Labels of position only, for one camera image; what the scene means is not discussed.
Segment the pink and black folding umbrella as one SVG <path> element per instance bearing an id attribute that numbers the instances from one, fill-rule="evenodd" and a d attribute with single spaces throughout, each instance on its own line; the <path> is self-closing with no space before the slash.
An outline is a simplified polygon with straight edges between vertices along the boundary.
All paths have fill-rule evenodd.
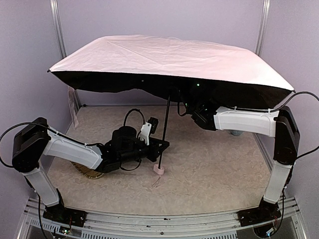
<path id="1" fill-rule="evenodd" d="M 254 52 L 219 43 L 143 35 L 93 40 L 48 70 L 79 90 L 143 90 L 197 107 L 277 111 L 294 88 Z"/>

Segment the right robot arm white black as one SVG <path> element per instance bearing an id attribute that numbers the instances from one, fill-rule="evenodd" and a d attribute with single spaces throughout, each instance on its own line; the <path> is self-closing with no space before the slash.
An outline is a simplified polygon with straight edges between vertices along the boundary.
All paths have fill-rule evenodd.
<path id="1" fill-rule="evenodd" d="M 282 190 L 297 160 L 300 133 L 289 107 L 265 112 L 228 109 L 213 103 L 197 107 L 185 105 L 186 113 L 194 122 L 206 130 L 236 130 L 266 135 L 275 139 L 274 165 L 259 209 L 274 211 Z"/>

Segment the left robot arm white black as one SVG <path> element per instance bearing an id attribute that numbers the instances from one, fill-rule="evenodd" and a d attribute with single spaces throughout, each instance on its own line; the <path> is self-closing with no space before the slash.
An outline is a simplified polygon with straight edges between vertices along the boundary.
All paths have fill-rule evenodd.
<path id="1" fill-rule="evenodd" d="M 43 171 L 42 155 L 59 157 L 104 174 L 122 169 L 123 163 L 129 161 L 147 158 L 155 162 L 169 147 L 168 141 L 150 136 L 154 128 L 150 122 L 143 124 L 140 133 L 131 126 L 122 126 L 113 131 L 106 144 L 76 141 L 51 128 L 45 118 L 37 118 L 25 126 L 14 137 L 12 166 L 23 174 L 47 207 L 63 202 Z"/>

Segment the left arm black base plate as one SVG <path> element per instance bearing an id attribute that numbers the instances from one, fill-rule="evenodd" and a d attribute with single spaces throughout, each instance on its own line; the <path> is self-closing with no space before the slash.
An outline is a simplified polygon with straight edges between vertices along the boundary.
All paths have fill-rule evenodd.
<path id="1" fill-rule="evenodd" d="M 62 204 L 45 207 L 43 217 L 70 226 L 84 227 L 87 213 L 82 210 L 67 208 Z"/>

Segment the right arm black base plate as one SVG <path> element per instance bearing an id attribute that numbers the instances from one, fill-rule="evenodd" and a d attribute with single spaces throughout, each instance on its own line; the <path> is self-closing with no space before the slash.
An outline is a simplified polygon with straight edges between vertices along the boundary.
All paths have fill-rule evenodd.
<path id="1" fill-rule="evenodd" d="M 256 208 L 240 210 L 237 214 L 242 227 L 271 221 L 281 216 L 277 203 L 270 204 L 269 206 L 258 206 Z"/>

